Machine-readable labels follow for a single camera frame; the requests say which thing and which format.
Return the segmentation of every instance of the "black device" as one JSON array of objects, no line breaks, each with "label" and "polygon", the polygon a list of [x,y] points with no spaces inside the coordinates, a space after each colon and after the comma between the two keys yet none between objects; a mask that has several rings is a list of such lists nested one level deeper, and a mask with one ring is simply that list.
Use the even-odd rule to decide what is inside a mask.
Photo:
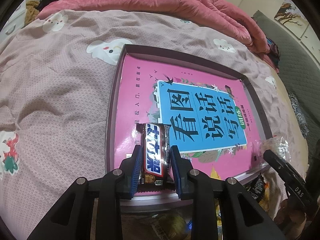
[{"label": "black device", "polygon": [[[191,239],[218,239],[215,198],[219,200],[225,240],[285,240],[284,234],[235,178],[211,179],[195,170],[189,160],[171,147],[170,159],[180,199],[193,199]],[[137,191],[142,163],[141,147],[131,158],[103,178],[78,178],[52,206],[28,240],[90,239],[93,202],[99,198],[96,240],[122,239],[120,199]]]},{"label": "black device", "polygon": [[[317,205],[317,199],[320,194],[320,140],[317,142],[316,157],[308,169],[305,181],[289,163],[279,158],[271,150],[265,151],[263,158],[277,171],[284,181],[289,207],[292,210],[305,212],[307,217],[312,219],[311,225],[302,232],[299,239],[315,239],[312,237],[318,235],[317,232],[320,225],[320,212]],[[289,217],[279,225],[279,228],[284,233],[290,230],[291,227],[292,222]]]}]

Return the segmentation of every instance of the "leaf illustration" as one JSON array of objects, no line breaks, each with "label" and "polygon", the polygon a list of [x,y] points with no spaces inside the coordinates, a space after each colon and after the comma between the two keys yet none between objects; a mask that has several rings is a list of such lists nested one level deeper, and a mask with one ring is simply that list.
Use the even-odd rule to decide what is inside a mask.
[{"label": "leaf illustration", "polygon": [[199,162],[201,163],[211,163],[216,160],[218,156],[218,151],[206,151],[205,153],[201,154],[201,156],[198,158]]},{"label": "leaf illustration", "polygon": [[205,152],[195,152],[191,157],[192,157],[192,158],[198,158],[198,157],[201,156],[203,153],[205,153]]},{"label": "leaf illustration", "polygon": [[233,155],[236,155],[237,150],[238,150],[238,147],[235,147],[235,148],[233,149]]}]

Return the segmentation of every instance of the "metal screw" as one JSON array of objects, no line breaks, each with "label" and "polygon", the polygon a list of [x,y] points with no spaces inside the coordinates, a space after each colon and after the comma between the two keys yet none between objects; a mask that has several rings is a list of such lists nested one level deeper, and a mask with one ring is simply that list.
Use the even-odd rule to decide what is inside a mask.
[{"label": "metal screw", "polygon": [[193,176],[197,176],[197,175],[199,175],[199,173],[200,173],[200,171],[198,171],[198,170],[196,170],[196,169],[192,169],[192,170],[190,171],[190,174],[193,175]]},{"label": "metal screw", "polygon": [[113,172],[113,175],[119,176],[122,174],[122,170],[121,169],[115,169]]},{"label": "metal screw", "polygon": [[233,178],[233,177],[230,177],[230,178],[227,179],[227,182],[229,184],[231,184],[231,185],[234,185],[234,184],[237,183],[237,180],[235,178]]},{"label": "metal screw", "polygon": [[81,185],[85,183],[85,178],[81,177],[77,179],[77,184]]}]

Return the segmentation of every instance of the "plastic bag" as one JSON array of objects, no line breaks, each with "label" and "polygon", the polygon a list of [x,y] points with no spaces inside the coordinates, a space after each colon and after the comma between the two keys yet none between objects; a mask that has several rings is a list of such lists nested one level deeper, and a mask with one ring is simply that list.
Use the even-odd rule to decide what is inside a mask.
[{"label": "plastic bag", "polygon": [[263,154],[266,150],[273,151],[280,159],[285,162],[291,161],[288,141],[283,136],[275,136],[273,138],[252,143],[252,153],[257,158],[259,165],[263,165]]},{"label": "plastic bag", "polygon": [[191,235],[187,223],[177,212],[154,214],[140,223],[152,227],[160,240],[184,240]]}]

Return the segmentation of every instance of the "green label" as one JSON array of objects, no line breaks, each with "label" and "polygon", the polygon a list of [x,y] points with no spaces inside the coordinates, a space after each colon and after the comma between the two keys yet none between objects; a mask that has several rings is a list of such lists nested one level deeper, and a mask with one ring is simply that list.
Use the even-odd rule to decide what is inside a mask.
[{"label": "green label", "polygon": [[236,113],[237,113],[240,126],[241,126],[241,128],[244,130],[244,129],[245,129],[245,124],[244,124],[244,120],[243,120],[243,117],[242,117],[241,110],[240,110],[239,107],[235,106],[235,111],[236,111]]}]

